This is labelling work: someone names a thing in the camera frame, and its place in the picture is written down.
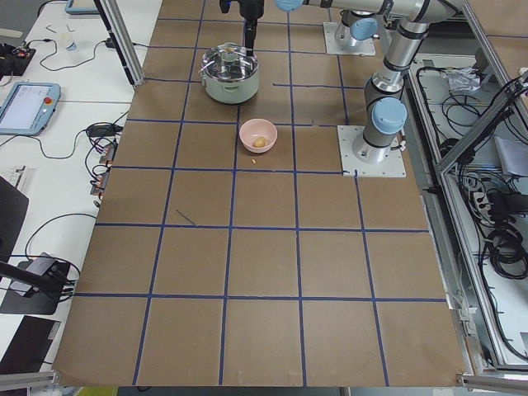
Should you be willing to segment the black gripper over pot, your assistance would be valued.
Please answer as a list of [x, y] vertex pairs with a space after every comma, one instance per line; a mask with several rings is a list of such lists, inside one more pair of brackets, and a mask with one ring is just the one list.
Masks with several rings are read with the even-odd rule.
[[245, 48], [247, 56], [253, 56], [257, 35], [257, 20], [264, 14], [264, 0], [240, 0], [240, 15], [245, 21]]

